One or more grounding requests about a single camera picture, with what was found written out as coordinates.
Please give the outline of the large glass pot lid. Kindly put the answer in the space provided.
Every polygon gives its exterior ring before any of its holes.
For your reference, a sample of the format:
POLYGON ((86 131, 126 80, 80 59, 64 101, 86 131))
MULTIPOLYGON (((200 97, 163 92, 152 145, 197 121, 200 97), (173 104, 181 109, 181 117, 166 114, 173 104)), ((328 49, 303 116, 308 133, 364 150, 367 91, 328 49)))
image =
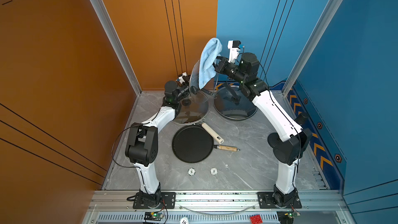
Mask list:
POLYGON ((209 102, 208 94, 199 91, 197 94, 190 95, 180 101, 181 109, 173 120, 177 124, 194 124, 201 121, 208 113, 209 102))

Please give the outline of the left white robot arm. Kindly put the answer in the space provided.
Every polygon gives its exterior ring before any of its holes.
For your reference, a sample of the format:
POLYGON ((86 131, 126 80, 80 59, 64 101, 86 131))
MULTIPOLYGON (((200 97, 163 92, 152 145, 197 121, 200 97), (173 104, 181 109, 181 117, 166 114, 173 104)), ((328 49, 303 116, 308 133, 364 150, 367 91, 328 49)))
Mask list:
POLYGON ((134 196, 138 205, 156 208, 161 204, 161 185, 157 179, 154 162, 159 151, 159 132, 181 110, 180 101, 189 94, 189 83, 176 81, 165 84, 162 106, 156 114, 142 123, 133 123, 129 128, 125 156, 137 170, 140 189, 134 196))

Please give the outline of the light blue microfibre cloth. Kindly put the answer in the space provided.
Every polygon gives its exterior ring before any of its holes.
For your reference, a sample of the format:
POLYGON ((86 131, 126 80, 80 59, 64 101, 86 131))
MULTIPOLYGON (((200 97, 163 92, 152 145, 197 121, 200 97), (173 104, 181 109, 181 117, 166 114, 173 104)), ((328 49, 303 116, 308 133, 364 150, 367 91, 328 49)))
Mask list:
POLYGON ((203 89, 215 77, 216 71, 213 64, 221 51, 222 44, 218 38, 211 38, 205 45, 200 58, 199 89, 203 89))

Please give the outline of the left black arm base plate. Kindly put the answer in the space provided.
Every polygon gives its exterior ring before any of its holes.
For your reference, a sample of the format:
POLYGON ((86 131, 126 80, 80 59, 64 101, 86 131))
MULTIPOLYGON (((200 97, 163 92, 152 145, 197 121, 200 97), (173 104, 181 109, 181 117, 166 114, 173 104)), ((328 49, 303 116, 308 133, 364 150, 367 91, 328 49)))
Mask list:
POLYGON ((134 209, 161 209, 164 206, 167 209, 175 208, 176 192, 160 191, 150 195, 139 191, 134 197, 134 209))

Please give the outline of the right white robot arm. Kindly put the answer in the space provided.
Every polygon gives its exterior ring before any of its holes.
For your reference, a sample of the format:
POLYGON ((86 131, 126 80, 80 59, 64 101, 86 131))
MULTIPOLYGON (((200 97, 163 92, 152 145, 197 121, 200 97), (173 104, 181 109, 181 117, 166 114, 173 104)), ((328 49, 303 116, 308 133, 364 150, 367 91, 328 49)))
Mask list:
POLYGON ((313 135, 310 129, 302 127, 308 116, 300 114, 292 119, 275 99, 267 82, 257 76, 261 66, 255 54, 246 52, 241 55, 238 65, 226 57, 218 56, 214 69, 238 82, 242 94, 274 127, 275 132, 267 137, 278 160, 278 177, 272 200, 278 208, 295 208, 299 204, 295 183, 299 162, 313 135))

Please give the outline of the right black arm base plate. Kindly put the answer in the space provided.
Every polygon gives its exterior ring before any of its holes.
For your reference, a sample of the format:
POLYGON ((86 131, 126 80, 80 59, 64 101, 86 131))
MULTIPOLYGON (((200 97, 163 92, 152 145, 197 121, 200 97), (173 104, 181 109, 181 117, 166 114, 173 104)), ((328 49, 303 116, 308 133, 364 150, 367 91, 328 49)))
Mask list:
POLYGON ((287 195, 284 195, 280 192, 258 192, 257 197, 261 209, 266 209, 266 208, 301 209, 302 208, 301 200, 296 190, 287 195))

